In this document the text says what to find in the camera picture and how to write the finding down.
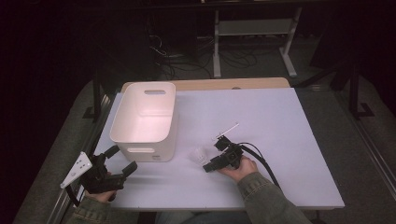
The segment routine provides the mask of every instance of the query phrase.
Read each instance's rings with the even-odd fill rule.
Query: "black cable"
[[[260,156],[264,159],[264,156],[262,155],[262,153],[261,153],[261,152],[259,151],[259,149],[258,149],[257,147],[255,147],[253,144],[243,142],[243,143],[238,143],[238,145],[250,145],[251,147],[254,147],[254,148],[259,152]]]
[[[79,201],[78,201],[78,199],[76,198],[76,195],[75,195],[75,193],[73,192],[72,187],[70,187],[70,185],[66,187],[66,192],[67,192],[67,194],[69,195],[69,198],[70,198],[70,200],[73,202],[73,204],[74,204],[75,206],[79,206]]]
[[[271,179],[273,180],[274,184],[275,184],[276,186],[278,186],[280,189],[282,189],[282,188],[279,186],[279,183],[277,183],[277,180],[276,180],[276,178],[275,178],[275,175],[274,175],[274,173],[272,172],[271,167],[268,165],[267,161],[266,161],[264,158],[260,157],[257,153],[255,153],[255,152],[254,152],[253,150],[251,150],[250,148],[245,147],[245,146],[241,146],[241,148],[242,148],[243,150],[245,150],[247,153],[249,153],[250,155],[254,156],[254,158],[256,158],[257,160],[259,160],[259,162],[262,163],[262,165],[263,165],[263,166],[265,167],[265,169],[267,170],[268,174],[271,176]]]

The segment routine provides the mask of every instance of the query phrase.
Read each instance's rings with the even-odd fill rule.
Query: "small white object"
[[[73,181],[75,181],[77,178],[79,178],[91,168],[92,164],[90,159],[85,154],[85,152],[81,152],[76,160],[76,163],[73,165],[69,174],[66,176],[66,179],[61,184],[61,189],[66,188],[68,185],[70,185]]]
[[[198,147],[193,150],[190,154],[190,159],[199,165],[206,165],[208,163],[206,152],[203,147]]]
[[[232,129],[238,127],[238,125],[239,125],[239,123],[236,122],[235,125],[234,125],[233,127],[231,127],[231,128],[229,128],[229,129],[227,129],[226,131],[220,133],[220,134],[217,135],[215,138],[212,138],[212,140],[215,141],[215,140],[219,139],[222,135],[224,135],[224,134],[228,133],[229,131],[231,131]]]
[[[176,87],[137,82],[122,96],[110,138],[128,161],[170,161],[177,139]]]

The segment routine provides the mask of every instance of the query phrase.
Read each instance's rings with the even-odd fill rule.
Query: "white plastic bin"
[[[137,82],[122,96],[110,138],[128,161],[170,161],[177,140],[176,87]]]

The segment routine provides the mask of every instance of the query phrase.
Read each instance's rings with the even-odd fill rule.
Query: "dark background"
[[[181,20],[173,12],[88,13],[73,2],[46,0],[3,1],[0,10],[1,190],[6,197],[1,200],[1,223],[12,222],[70,107],[93,74],[108,94],[126,81],[155,80],[161,71],[149,49],[149,34],[161,35],[167,45],[194,57],[196,36],[213,32],[212,11],[183,12]],[[305,7],[298,26],[302,35],[324,34],[314,66],[326,68],[347,52],[358,52],[361,74],[375,84],[394,114],[395,12],[394,5]]]

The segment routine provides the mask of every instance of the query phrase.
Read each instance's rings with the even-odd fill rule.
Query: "metal frame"
[[[288,34],[286,43],[279,48],[280,55],[282,56],[283,63],[288,70],[290,77],[297,77],[297,73],[289,57],[289,50],[291,42],[300,19],[302,8],[298,7],[290,22],[290,27],[286,31],[282,27],[277,27],[277,24],[284,24],[288,22],[285,19],[279,20],[258,20],[258,21],[219,21],[219,11],[216,10],[215,14],[215,50],[213,54],[213,69],[214,78],[221,77],[221,68],[219,63],[219,36],[220,35],[283,35]]]

